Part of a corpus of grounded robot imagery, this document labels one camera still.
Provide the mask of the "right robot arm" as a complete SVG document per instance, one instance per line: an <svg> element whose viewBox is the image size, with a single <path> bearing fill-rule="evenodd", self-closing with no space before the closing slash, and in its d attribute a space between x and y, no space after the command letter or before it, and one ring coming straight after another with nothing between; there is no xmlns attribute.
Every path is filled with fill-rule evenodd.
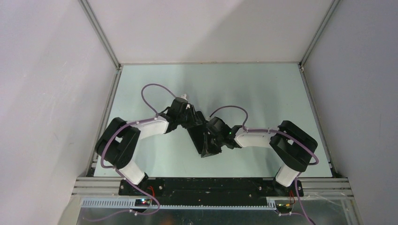
<svg viewBox="0 0 398 225"><path fill-rule="evenodd" d="M291 191L291 184L308 166L319 163L314 153L317 141L289 120L277 128L246 128L243 125L229 127L215 117L206 124L205 143L212 154L217 154L223 146L273 149L283 161L273 183L273 190L279 196Z"/></svg>

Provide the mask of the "black zip tool case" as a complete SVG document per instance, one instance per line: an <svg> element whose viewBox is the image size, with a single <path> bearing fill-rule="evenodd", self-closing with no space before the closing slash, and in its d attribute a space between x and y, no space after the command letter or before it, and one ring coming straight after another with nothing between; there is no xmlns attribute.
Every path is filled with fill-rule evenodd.
<svg viewBox="0 0 398 225"><path fill-rule="evenodd" d="M207 152L207 129L206 129L207 123L208 122L204 123L201 126L196 126L188 129L188 133L201 158L206 158L220 153L220 152Z"/></svg>

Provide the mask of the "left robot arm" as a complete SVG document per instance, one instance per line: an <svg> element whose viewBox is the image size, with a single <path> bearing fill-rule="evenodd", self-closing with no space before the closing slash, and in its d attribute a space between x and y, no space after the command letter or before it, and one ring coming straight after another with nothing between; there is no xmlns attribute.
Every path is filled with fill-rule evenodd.
<svg viewBox="0 0 398 225"><path fill-rule="evenodd" d="M109 168L131 182L130 189L137 195L148 191L147 174L134 162L133 155L138 141L170 133L181 126L187 130L204 125L205 117L201 111L186 99L176 97L171 106L156 113L152 118L127 122L120 117L111 120L94 149L101 156L101 166L110 163Z"/></svg>

